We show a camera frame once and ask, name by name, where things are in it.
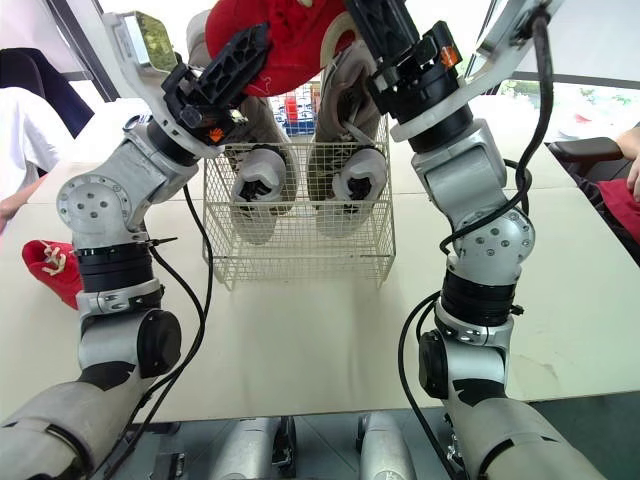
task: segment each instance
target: orange label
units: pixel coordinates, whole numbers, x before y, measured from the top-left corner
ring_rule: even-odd
[[[224,138],[224,132],[219,128],[214,128],[213,130],[209,130],[209,138],[213,143],[218,143]]]
[[[460,62],[460,57],[452,46],[442,47],[440,58],[447,70],[455,67]]]

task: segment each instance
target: floor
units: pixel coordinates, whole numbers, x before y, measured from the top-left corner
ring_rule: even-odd
[[[532,404],[569,442],[610,480],[640,478],[640,392]],[[401,427],[419,479],[447,476],[428,446],[424,432],[409,410],[390,412]],[[443,440],[448,436],[444,410],[426,409],[430,424]],[[358,414],[296,417],[299,478],[358,478],[355,449]],[[119,480],[153,478],[158,452],[183,452],[181,480],[206,480],[235,421],[183,422],[172,435],[146,433],[131,459],[116,476]],[[98,473],[95,479],[101,479]]]

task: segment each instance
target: white table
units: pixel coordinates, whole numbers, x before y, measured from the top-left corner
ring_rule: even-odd
[[[510,137],[501,130],[496,138]],[[510,141],[515,148],[528,134]],[[503,151],[510,148],[505,142],[498,140]],[[398,151],[394,147],[393,164],[408,165]],[[640,349],[632,332],[640,270],[573,182],[544,161],[539,154],[531,166],[547,183],[530,193],[538,240],[518,285],[517,302],[527,311],[516,320],[508,392],[539,400],[637,390]],[[79,375],[76,314],[31,276],[20,250],[35,238],[70,238],[52,202],[57,183],[82,168],[91,165],[52,172],[0,239],[0,418],[46,387]],[[156,420],[408,406],[397,376],[397,339],[413,306],[442,284],[445,258],[437,245],[449,227],[419,184],[420,193],[411,193],[408,183],[402,192],[396,174],[401,167],[395,168],[395,192],[404,193],[394,197],[398,255],[383,287],[349,280],[271,282],[228,292],[216,285],[202,350]],[[195,197],[201,188],[192,191]],[[196,208],[202,210],[200,200]],[[155,237],[180,236],[160,251],[202,297],[201,239],[184,200],[152,207],[147,226]],[[196,315],[176,282],[157,265],[155,271],[167,286],[163,307],[181,321],[185,352]],[[410,384],[419,403],[437,405],[420,391],[416,353],[410,341]]]

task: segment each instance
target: red garment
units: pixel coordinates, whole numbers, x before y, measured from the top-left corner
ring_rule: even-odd
[[[78,259],[70,243],[31,240],[22,247],[29,271],[71,308],[78,309],[76,294],[82,290]]]
[[[611,214],[640,244],[640,203],[633,199],[633,195],[627,188],[627,180],[619,178],[599,182],[598,189]]]
[[[355,40],[342,0],[219,0],[205,29],[211,58],[234,34],[265,22],[271,42],[267,63],[244,90],[256,97],[296,89]]]

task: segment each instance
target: white wire basket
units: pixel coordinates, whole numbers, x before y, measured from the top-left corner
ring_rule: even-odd
[[[387,183],[375,201],[350,201],[348,205],[344,201],[317,201],[326,181],[318,180],[313,170],[325,162],[328,166],[336,149],[355,149],[357,144],[316,144],[304,136],[292,140],[293,143],[273,145],[294,159],[298,171],[297,181],[289,175],[283,190],[290,192],[287,196],[291,201],[260,202],[261,208],[268,207],[270,217],[275,218],[275,227],[272,222],[265,227],[269,231],[264,232],[260,244],[247,241],[246,234],[243,239],[239,233],[238,217],[233,216],[242,213],[242,209],[246,211],[248,204],[233,202],[231,195],[238,165],[254,145],[225,145],[224,153],[206,160],[204,225],[213,247],[216,278],[230,290],[242,281],[336,277],[370,278],[381,285],[396,253],[386,117],[380,121],[374,146],[384,155]],[[311,157],[314,160],[310,169]],[[341,223],[353,222],[354,216],[335,213],[354,211],[361,212],[356,228],[346,225],[351,233],[344,235],[345,225]],[[203,257],[207,259],[204,247]]]

